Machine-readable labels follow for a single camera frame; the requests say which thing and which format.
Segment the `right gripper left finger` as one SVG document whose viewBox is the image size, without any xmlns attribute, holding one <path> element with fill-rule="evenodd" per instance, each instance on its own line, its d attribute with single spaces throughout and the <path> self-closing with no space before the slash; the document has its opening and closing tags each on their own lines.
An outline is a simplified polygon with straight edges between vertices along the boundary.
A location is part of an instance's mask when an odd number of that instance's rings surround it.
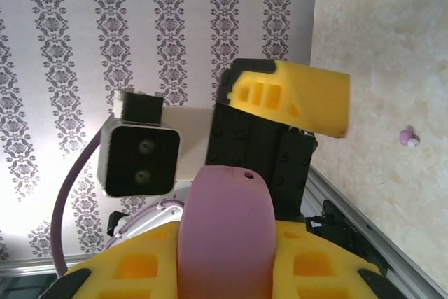
<svg viewBox="0 0 448 299">
<path fill-rule="evenodd" d="M 44 298 L 178 298 L 177 240 L 172 221 L 70 268 Z"/>
</svg>

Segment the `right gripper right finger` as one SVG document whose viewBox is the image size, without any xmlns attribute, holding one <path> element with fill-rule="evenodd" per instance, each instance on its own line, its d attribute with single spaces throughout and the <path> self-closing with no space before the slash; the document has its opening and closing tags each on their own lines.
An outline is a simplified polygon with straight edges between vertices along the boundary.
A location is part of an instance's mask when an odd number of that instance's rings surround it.
<svg viewBox="0 0 448 299">
<path fill-rule="evenodd" d="M 304 223 L 276 222 L 273 298 L 404 298 L 379 268 L 307 231 Z"/>
</svg>

